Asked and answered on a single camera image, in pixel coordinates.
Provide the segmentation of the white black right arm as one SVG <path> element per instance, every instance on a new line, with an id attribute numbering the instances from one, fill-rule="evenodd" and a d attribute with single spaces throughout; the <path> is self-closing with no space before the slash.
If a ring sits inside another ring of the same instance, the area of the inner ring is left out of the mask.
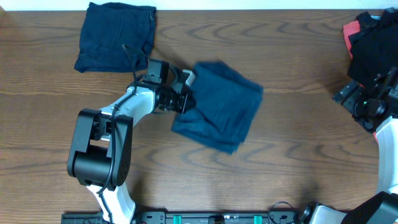
<path id="1" fill-rule="evenodd" d="M 310 204 L 297 223 L 396 223 L 397 222 L 397 82 L 384 84 L 377 97 L 355 99 L 354 115 L 365 115 L 373 124 L 379 149 L 376 195 L 355 209 L 341 212 L 320 203 Z"/>

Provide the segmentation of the blue denim shorts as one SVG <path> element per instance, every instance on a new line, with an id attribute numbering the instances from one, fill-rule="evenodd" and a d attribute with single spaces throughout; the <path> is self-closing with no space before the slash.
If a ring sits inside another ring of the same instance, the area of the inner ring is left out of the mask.
<path id="1" fill-rule="evenodd" d="M 175 117 L 172 131 L 232 154 L 248 135 L 263 87 L 222 61 L 197 62 L 190 89 L 196 106 Z"/>

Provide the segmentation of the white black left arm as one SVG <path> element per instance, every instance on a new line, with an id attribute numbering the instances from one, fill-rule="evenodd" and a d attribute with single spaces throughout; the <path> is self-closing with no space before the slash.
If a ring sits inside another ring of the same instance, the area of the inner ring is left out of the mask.
<path id="1" fill-rule="evenodd" d="M 132 223 L 136 204 L 129 195 L 134 126 L 155 109 L 186 112 L 194 104 L 192 80 L 170 85 L 133 82 L 122 97 L 99 110 L 79 112 L 67 161 L 75 177 L 97 199 L 106 223 Z"/>

